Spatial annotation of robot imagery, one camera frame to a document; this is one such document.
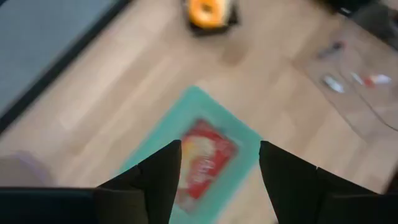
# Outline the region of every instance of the green mat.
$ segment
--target green mat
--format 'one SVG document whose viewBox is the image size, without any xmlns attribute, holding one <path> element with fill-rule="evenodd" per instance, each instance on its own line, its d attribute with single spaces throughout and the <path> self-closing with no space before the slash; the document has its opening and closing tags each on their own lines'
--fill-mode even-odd
<svg viewBox="0 0 398 224">
<path fill-rule="evenodd" d="M 174 139 L 180 139 L 198 118 L 208 121 L 212 126 L 221 130 L 237 145 L 238 154 L 221 171 L 220 176 L 211 184 L 193 211 L 186 213 L 178 205 L 174 205 L 170 218 L 171 224 L 214 223 L 246 174 L 259 159 L 258 152 L 262 140 L 260 135 L 219 105 L 199 87 L 192 86 L 184 92 L 135 153 L 125 162 L 121 172 L 138 164 Z"/>
</svg>

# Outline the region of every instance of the wooden floor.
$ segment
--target wooden floor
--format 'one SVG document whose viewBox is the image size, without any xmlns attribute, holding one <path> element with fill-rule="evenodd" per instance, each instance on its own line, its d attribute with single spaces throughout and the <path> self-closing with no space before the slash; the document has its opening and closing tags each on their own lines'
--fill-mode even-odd
<svg viewBox="0 0 398 224">
<path fill-rule="evenodd" d="M 380 192 L 398 151 L 364 142 L 294 61 L 335 18 L 309 0 L 240 1 L 230 35 L 193 38 L 176 0 L 136 0 L 0 140 L 25 151 L 57 185 L 96 186 L 120 168 L 190 85 L 262 137 Z M 274 218 L 259 166 L 220 223 Z"/>
</svg>

